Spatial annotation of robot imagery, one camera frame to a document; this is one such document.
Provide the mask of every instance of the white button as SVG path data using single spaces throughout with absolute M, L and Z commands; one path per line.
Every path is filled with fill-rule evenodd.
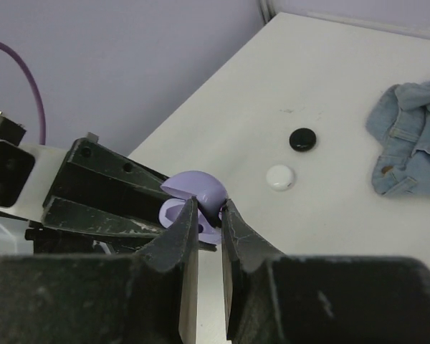
M 295 182 L 295 173 L 286 165 L 276 165 L 266 173 L 266 182 L 275 191 L 285 191 Z

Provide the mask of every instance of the lavender wall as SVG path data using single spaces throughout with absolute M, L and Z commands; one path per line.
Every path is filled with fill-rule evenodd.
M 271 1 L 278 11 L 303 15 L 318 12 L 430 32 L 430 0 Z
M 92 131 L 128 153 L 261 29 L 258 8 L 255 0 L 0 0 L 0 40 L 34 73 L 47 144 L 68 148 Z M 35 109 L 23 74 L 0 52 L 0 110 L 33 142 Z

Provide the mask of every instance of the purple plastic toy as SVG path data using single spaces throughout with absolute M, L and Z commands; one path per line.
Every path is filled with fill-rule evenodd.
M 223 184 L 208 173 L 187 171 L 167 179 L 161 189 L 178 199 L 169 199 L 159 211 L 159 222 L 168 228 L 180 214 L 185 200 L 195 196 L 200 206 L 209 216 L 218 216 L 228 193 Z M 209 225 L 204 215 L 198 211 L 199 240 L 209 244 L 221 243 L 221 232 Z

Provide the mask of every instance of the white table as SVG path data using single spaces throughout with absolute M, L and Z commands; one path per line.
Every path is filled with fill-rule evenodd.
M 389 86 L 426 80 L 428 40 L 280 14 L 130 157 L 167 175 L 213 174 L 283 252 L 399 254 L 430 267 L 430 199 L 373 191 L 381 147 L 364 128 Z M 308 153 L 288 144 L 300 127 L 317 133 Z M 265 182 L 277 163 L 296 171 L 289 191 Z M 225 343 L 221 255 L 199 257 L 197 343 Z

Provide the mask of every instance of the black disc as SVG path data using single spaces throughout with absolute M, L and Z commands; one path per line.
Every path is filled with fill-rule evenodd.
M 307 152 L 314 148 L 317 136 L 308 128 L 300 128 L 290 135 L 290 146 L 297 152 Z

